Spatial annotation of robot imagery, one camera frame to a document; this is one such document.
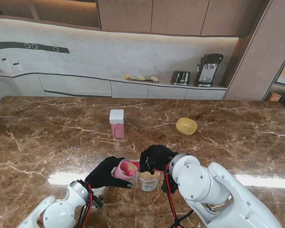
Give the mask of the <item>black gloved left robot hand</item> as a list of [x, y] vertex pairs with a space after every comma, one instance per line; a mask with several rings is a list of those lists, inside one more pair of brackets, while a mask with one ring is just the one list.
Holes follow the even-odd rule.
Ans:
[[112, 170], [116, 168], [124, 158], [115, 156], [107, 157], [85, 178], [85, 183], [90, 184], [92, 189], [101, 187], [120, 187], [131, 189], [132, 184], [112, 176]]

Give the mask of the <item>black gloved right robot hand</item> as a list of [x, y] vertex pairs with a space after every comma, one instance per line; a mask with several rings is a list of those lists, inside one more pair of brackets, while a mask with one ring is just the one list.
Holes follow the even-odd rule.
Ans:
[[167, 164], [177, 154], [164, 145], [151, 145], [141, 153], [138, 171], [148, 171], [151, 174], [154, 170], [164, 171]]

